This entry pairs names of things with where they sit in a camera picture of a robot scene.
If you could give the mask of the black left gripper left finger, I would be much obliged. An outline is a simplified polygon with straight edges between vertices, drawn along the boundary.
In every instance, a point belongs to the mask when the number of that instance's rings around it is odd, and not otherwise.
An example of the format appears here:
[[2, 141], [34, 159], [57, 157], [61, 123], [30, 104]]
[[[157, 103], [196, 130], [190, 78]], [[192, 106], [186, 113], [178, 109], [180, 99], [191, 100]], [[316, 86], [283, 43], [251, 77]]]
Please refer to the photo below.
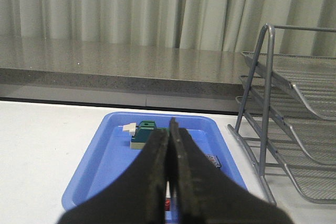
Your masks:
[[166, 130], [154, 130], [112, 184], [67, 211], [59, 223], [164, 223], [168, 143]]

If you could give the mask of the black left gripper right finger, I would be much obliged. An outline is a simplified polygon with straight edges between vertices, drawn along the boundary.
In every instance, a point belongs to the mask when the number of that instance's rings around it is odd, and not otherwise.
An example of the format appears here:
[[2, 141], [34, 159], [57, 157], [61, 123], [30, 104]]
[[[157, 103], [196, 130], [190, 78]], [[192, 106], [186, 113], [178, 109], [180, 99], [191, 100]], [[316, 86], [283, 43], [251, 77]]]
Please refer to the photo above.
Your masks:
[[175, 118], [169, 132], [167, 173], [179, 223], [292, 223], [216, 168]]

